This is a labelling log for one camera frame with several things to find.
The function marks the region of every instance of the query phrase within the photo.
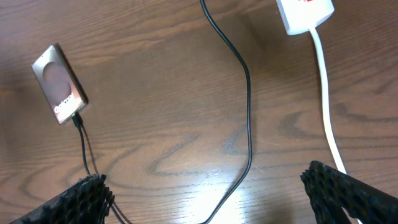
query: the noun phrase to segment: wood grain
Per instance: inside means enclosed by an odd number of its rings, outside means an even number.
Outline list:
[[[318,31],[337,145],[353,177],[398,197],[398,3],[334,4]],[[315,223],[299,175],[334,162],[310,35],[286,35],[271,0],[208,7],[251,71],[254,143],[250,173],[212,223]],[[0,222],[85,176],[77,130],[57,125],[30,68],[55,42],[88,95],[95,162],[124,214],[205,220],[246,163],[246,84],[199,2],[4,0]]]

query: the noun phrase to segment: external hard drive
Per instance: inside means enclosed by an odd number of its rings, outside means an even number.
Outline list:
[[[59,124],[65,124],[87,105],[59,45],[51,45],[32,68]]]

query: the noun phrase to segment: wooden table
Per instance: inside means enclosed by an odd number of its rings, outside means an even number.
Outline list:
[[[250,173],[212,223],[315,223],[299,175],[334,162],[310,34],[288,36],[273,0],[207,3],[251,71],[254,143]],[[398,197],[398,3],[334,4],[318,31],[337,145],[349,174]],[[85,176],[78,131],[57,124],[30,67],[56,42],[88,95],[96,166],[124,214],[205,220],[246,164],[246,83],[199,1],[5,0],[0,222]]]

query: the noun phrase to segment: black textured pad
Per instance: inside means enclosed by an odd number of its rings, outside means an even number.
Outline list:
[[[318,161],[300,176],[318,224],[398,223],[398,199]]]
[[[105,175],[90,175],[12,224],[100,224],[114,201]]]

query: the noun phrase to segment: black cable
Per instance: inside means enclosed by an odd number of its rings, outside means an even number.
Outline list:
[[[87,165],[87,159],[86,159],[86,148],[85,148],[85,138],[83,135],[83,131],[81,130],[81,126],[83,124],[83,120],[81,118],[81,116],[79,115],[79,113],[75,113],[72,116],[72,120],[73,123],[75,124],[76,128],[79,130],[80,133],[80,139],[81,139],[81,152],[83,153],[83,164],[84,167],[86,169],[86,173],[87,175],[91,175],[90,174],[90,170],[88,169],[88,165]],[[119,216],[118,212],[114,209],[113,205],[111,206],[112,212],[114,213],[114,216],[116,216],[116,218],[119,220],[119,222],[121,224],[125,224],[124,221],[122,220],[122,218]]]
[[[213,26],[213,28],[217,31],[218,35],[220,35],[220,37],[225,41],[225,43],[228,45],[228,47],[230,47],[230,49],[232,50],[232,52],[235,54],[236,58],[239,60],[239,62],[241,62],[241,65],[244,69],[244,72],[246,74],[246,88],[247,88],[247,124],[248,124],[248,164],[246,166],[246,169],[244,170],[242,176],[238,179],[238,181],[225,193],[224,197],[220,200],[220,202],[218,203],[218,205],[216,206],[216,208],[213,210],[213,212],[210,214],[210,216],[206,219],[206,221],[204,221],[201,224],[207,224],[209,223],[213,217],[216,215],[216,213],[218,212],[218,210],[221,208],[221,206],[223,206],[223,204],[225,203],[225,201],[227,201],[227,199],[229,198],[229,196],[231,196],[231,194],[239,187],[239,185],[241,184],[241,182],[243,181],[243,179],[246,177],[246,175],[248,174],[250,167],[251,167],[251,161],[252,161],[252,142],[251,142],[251,122],[250,122],[250,112],[251,112],[251,107],[250,107],[250,100],[251,100],[251,85],[250,85],[250,73],[249,73],[249,69],[248,66],[246,65],[246,63],[244,62],[243,58],[241,57],[241,55],[239,54],[239,52],[236,50],[236,48],[234,47],[234,45],[228,40],[228,38],[224,35],[224,33],[220,30],[220,28],[218,28],[217,24],[215,23],[215,21],[213,20],[213,18],[211,18],[209,11],[207,10],[206,4],[205,4],[205,0],[200,0],[200,4],[201,4],[201,8],[203,9],[203,12],[205,13],[206,18],[209,20],[210,24]]]

